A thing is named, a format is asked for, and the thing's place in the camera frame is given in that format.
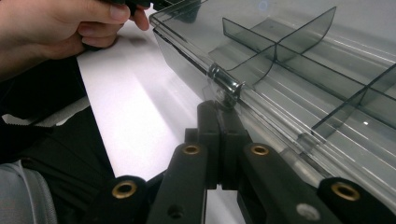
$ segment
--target clear plastic box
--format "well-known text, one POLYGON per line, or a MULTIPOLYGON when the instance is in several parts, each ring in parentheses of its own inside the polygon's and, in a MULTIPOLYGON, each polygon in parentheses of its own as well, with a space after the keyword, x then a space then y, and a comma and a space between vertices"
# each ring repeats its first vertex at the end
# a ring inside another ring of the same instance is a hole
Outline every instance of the clear plastic box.
POLYGON ((186 0, 150 23, 203 99, 240 106, 295 168, 356 181, 396 212, 395 11, 392 0, 186 0))

